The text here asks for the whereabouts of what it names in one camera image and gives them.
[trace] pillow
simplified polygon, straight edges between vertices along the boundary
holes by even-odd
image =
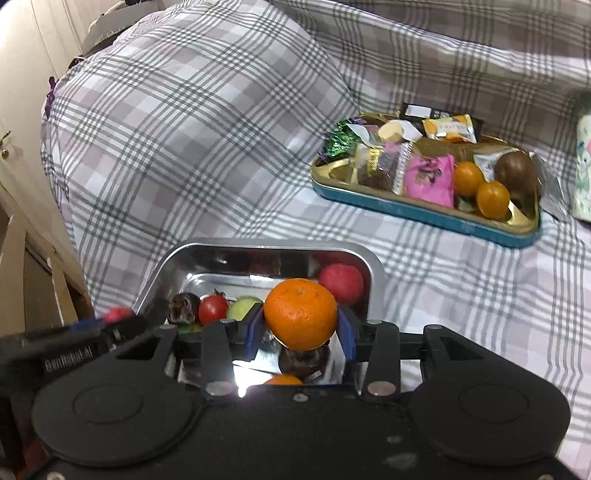
[[[101,15],[90,26],[88,35],[82,42],[82,54],[88,56],[108,47],[123,30],[158,10],[158,3],[151,1],[111,10]]]

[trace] red apple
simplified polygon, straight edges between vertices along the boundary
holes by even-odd
[[[363,297],[363,275],[352,265],[333,263],[318,273],[318,283],[333,294],[338,303],[353,306]]]

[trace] plaid blanket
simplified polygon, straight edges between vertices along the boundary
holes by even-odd
[[[96,310],[132,304],[188,238],[360,243],[401,330],[442,323],[564,392],[560,458],[591,478],[589,227],[544,214],[535,245],[508,249],[329,202],[309,180],[322,132],[406,100],[484,119],[571,195],[590,20],[582,0],[186,0],[145,17],[58,82],[43,122]],[[420,382],[415,365],[404,382]]]

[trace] green foil wrapper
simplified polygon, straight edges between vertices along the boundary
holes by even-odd
[[[324,135],[324,144],[318,156],[326,163],[351,156],[355,152],[359,137],[347,127],[347,124],[363,125],[365,123],[360,117],[346,118],[337,122],[335,128]]]

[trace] stainless steel tray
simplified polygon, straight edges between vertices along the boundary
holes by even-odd
[[[134,310],[148,322],[166,321],[168,302],[181,291],[200,298],[223,291],[229,300],[254,295],[263,300],[286,278],[311,278],[325,265],[342,262],[354,265],[363,275],[366,291],[354,308],[360,320],[381,319],[384,313],[384,268],[368,249],[348,242],[274,240],[274,239],[198,239],[189,240],[170,250],[150,276]],[[333,335],[331,358],[319,383],[335,383],[342,377],[344,359],[340,344]],[[252,362],[235,361],[239,391],[260,384],[279,373],[280,345],[269,336]],[[199,384],[199,366],[180,368],[179,380]]]

